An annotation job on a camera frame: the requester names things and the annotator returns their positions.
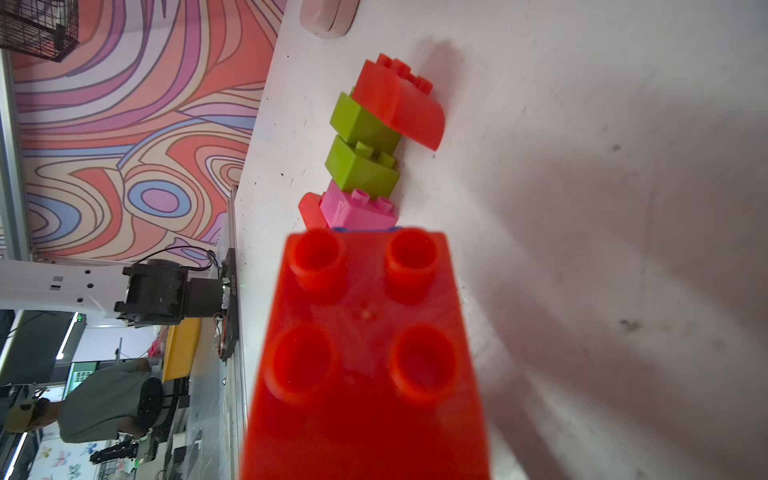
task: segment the metal cage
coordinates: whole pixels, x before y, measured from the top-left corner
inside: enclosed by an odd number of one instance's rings
[[[78,44],[78,0],[0,0],[0,48],[61,61]]]

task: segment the grey t-shirt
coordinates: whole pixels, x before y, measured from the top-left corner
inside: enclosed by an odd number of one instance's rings
[[[72,390],[58,414],[61,439],[67,443],[116,440],[123,417],[136,418],[141,386],[152,376],[136,362],[97,370]]]

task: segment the stack of building blocks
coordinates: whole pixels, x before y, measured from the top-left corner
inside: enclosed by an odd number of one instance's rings
[[[326,159],[333,178],[329,191],[334,194],[324,194],[318,206],[310,194],[302,199],[308,229],[321,227],[317,207],[330,228],[381,230],[396,223],[388,199],[400,178],[393,154],[401,136],[435,150],[445,130],[442,107],[429,97],[432,84],[410,70],[402,61],[380,54],[376,63],[366,61],[352,94],[339,96],[330,122],[338,135]],[[363,201],[365,195],[369,201]]]

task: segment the pink object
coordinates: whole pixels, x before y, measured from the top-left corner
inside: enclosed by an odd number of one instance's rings
[[[331,228],[387,230],[397,223],[392,202],[384,197],[372,202],[366,192],[357,188],[351,194],[344,193],[333,180],[320,202],[320,211]]]
[[[360,0],[304,0],[299,22],[320,38],[345,35],[355,19]]]

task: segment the wavy pattern wall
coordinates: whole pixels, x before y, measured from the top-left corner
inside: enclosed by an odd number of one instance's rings
[[[130,260],[215,243],[284,7],[80,0],[81,44],[62,63],[15,55],[38,252]]]

